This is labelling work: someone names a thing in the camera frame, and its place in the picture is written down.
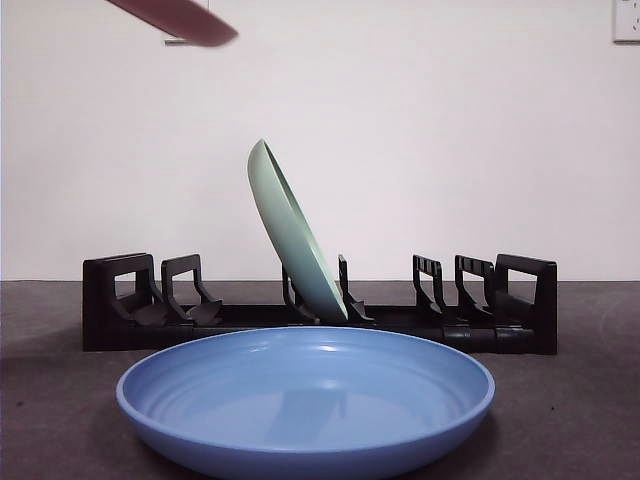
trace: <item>blue bowl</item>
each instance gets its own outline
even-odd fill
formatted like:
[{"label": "blue bowl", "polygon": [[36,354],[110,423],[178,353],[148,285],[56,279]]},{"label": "blue bowl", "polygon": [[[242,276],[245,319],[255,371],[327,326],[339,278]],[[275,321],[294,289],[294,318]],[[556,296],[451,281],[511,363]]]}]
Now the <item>blue bowl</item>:
[{"label": "blue bowl", "polygon": [[473,358],[378,330],[286,327],[160,351],[120,378],[138,435],[225,479],[375,479],[462,443],[495,384]]}]

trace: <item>plastic dish rack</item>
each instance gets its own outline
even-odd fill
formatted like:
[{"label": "plastic dish rack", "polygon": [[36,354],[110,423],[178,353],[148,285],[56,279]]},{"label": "plastic dish rack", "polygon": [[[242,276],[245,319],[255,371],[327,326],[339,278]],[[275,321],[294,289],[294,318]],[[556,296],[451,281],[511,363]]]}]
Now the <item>plastic dish rack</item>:
[{"label": "plastic dish rack", "polygon": [[[415,305],[365,305],[349,292],[347,262],[340,255],[340,287],[348,319],[339,325],[404,333],[463,352],[557,353],[557,266],[555,262],[498,255],[492,262],[457,255],[455,285],[458,304],[443,296],[440,262],[413,256]],[[536,277],[533,302],[509,293],[508,271]],[[193,272],[198,305],[176,301],[173,277]],[[135,272],[135,290],[117,296],[115,279]],[[486,305],[466,290],[463,273],[482,278]],[[422,274],[432,281],[433,296],[422,287]],[[133,253],[85,260],[82,285],[83,349],[160,349],[221,333],[256,328],[333,325],[317,318],[282,269],[280,305],[229,305],[209,293],[202,282],[200,256],[162,262],[162,291],[154,281],[153,257]]]}]

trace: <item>plate rim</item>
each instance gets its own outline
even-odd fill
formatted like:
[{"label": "plate rim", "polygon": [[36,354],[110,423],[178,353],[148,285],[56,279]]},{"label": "plate rim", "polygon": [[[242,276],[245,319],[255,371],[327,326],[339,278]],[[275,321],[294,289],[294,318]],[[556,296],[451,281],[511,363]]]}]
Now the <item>plate rim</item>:
[{"label": "plate rim", "polygon": [[[278,330],[287,330],[287,331],[291,331],[291,330],[308,330],[308,331],[318,331],[318,330],[333,330],[333,331],[343,331],[343,330],[349,330],[349,331],[359,331],[359,332],[367,332],[369,334],[379,334],[379,335],[391,335],[391,336],[399,336],[399,337],[405,337],[414,341],[420,341],[420,342],[425,342],[426,344],[431,345],[431,347],[435,347],[435,348],[440,348],[442,350],[448,350],[456,355],[458,355],[461,359],[464,359],[468,362],[470,362],[472,365],[474,365],[476,368],[478,368],[483,374],[484,377],[487,380],[487,390],[484,394],[484,396],[482,397],[482,400],[480,400],[480,402],[478,402],[477,404],[475,404],[473,406],[473,408],[469,409],[467,412],[465,412],[464,415],[460,416],[459,418],[457,418],[456,420],[449,422],[443,426],[440,426],[438,428],[432,429],[430,430],[427,434],[420,434],[420,435],[414,435],[412,437],[406,438],[406,439],[401,439],[401,440],[396,440],[396,441],[389,441],[389,442],[379,442],[379,443],[374,443],[374,444],[370,444],[370,445],[364,445],[364,446],[358,446],[358,447],[347,447],[347,448],[337,448],[337,447],[331,447],[331,448],[312,448],[312,449],[300,449],[300,448],[293,448],[293,447],[256,447],[256,446],[242,446],[242,445],[234,445],[234,444],[224,444],[224,443],[219,443],[219,442],[215,442],[215,441],[207,441],[207,440],[203,440],[202,438],[198,438],[195,436],[190,436],[190,435],[185,435],[184,433],[171,428],[171,427],[167,427],[165,424],[158,422],[157,420],[152,419],[151,417],[141,413],[140,411],[138,411],[136,408],[134,408],[129,401],[127,400],[125,394],[124,394],[124,384],[127,381],[127,378],[132,374],[133,370],[135,370],[136,368],[138,368],[139,365],[142,365],[146,362],[152,361],[152,359],[156,356],[159,355],[163,355],[166,352],[172,351],[172,350],[178,350],[180,348],[188,348],[188,346],[192,345],[192,344],[196,344],[199,342],[206,342],[206,341],[215,341],[215,339],[219,338],[219,337],[227,337],[230,335],[248,335],[248,334],[256,334],[256,333],[262,333],[265,330],[268,331],[278,331]],[[122,408],[122,410],[124,410],[124,412],[131,418],[133,418],[136,422],[144,425],[147,428],[151,428],[152,430],[155,430],[157,432],[160,432],[164,435],[170,436],[170,437],[174,437],[174,438],[179,438],[183,441],[187,441],[190,443],[197,443],[200,445],[204,445],[207,447],[212,447],[212,448],[219,448],[219,449],[228,449],[228,450],[236,450],[236,451],[243,451],[243,452],[251,452],[251,453],[270,453],[270,454],[291,454],[291,453],[296,453],[296,454],[304,454],[304,455],[319,455],[319,454],[335,454],[335,453],[348,453],[348,452],[357,452],[357,451],[366,451],[366,450],[375,450],[375,449],[380,449],[380,448],[389,448],[389,447],[396,447],[399,445],[405,445],[405,444],[411,444],[411,443],[415,443],[421,440],[426,440],[428,438],[433,438],[433,437],[437,437],[438,435],[441,435],[447,431],[451,431],[451,430],[455,430],[458,427],[460,427],[461,425],[469,422],[472,418],[482,414],[483,411],[487,410],[489,408],[489,406],[491,405],[491,402],[493,401],[493,397],[495,395],[495,381],[493,379],[493,376],[491,375],[491,372],[484,366],[482,365],[482,363],[480,363],[478,360],[476,360],[475,358],[471,357],[470,355],[461,352],[460,350],[457,350],[455,348],[449,347],[448,345],[444,345],[442,343],[438,343],[438,342],[434,342],[432,340],[428,340],[426,338],[420,338],[420,337],[415,337],[413,335],[407,335],[404,333],[398,333],[398,332],[389,332],[386,330],[376,330],[376,329],[367,329],[367,328],[357,328],[357,327],[333,327],[333,326],[290,326],[290,327],[267,327],[267,328],[256,328],[256,329],[252,329],[252,330],[243,330],[243,331],[239,331],[239,332],[229,332],[229,333],[221,333],[218,335],[213,335],[213,336],[209,336],[209,337],[203,337],[203,338],[198,338],[195,340],[191,340],[188,342],[184,342],[184,343],[180,343],[178,345],[174,345],[172,347],[169,348],[165,348],[163,350],[157,351],[155,353],[152,353],[151,355],[142,358],[140,360],[138,360],[137,362],[135,362],[133,365],[131,365],[119,378],[118,383],[116,385],[116,400],[118,402],[118,404],[120,405],[120,408]]]}]

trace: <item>wall outlet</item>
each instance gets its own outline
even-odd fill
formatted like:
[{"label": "wall outlet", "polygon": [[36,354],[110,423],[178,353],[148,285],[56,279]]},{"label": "wall outlet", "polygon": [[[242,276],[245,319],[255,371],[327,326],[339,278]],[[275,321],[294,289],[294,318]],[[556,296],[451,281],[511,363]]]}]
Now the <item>wall outlet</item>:
[{"label": "wall outlet", "polygon": [[613,1],[613,41],[640,43],[640,0]]},{"label": "wall outlet", "polygon": [[[203,8],[206,8],[207,10],[210,9],[209,0],[191,0],[191,1],[194,3],[197,3]],[[164,44],[168,47],[174,46],[174,45],[191,45],[184,38],[174,37],[173,35],[169,35],[168,33],[164,34]]]}]

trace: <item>table surface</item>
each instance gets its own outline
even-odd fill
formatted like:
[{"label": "table surface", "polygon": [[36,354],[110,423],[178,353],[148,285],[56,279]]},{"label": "table surface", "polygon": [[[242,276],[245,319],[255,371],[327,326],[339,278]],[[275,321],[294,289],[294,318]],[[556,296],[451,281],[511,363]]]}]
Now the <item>table surface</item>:
[{"label": "table surface", "polygon": [[[280,302],[278,282],[207,287],[227,303]],[[1,289],[3,479],[205,478],[135,436],[114,388],[151,352],[82,352],[80,282]],[[352,290],[369,303],[414,301],[409,282]],[[192,295],[182,285],[178,293]],[[489,415],[457,450],[399,478],[640,478],[640,282],[561,282],[558,321],[557,356],[474,355],[496,381]]]}]

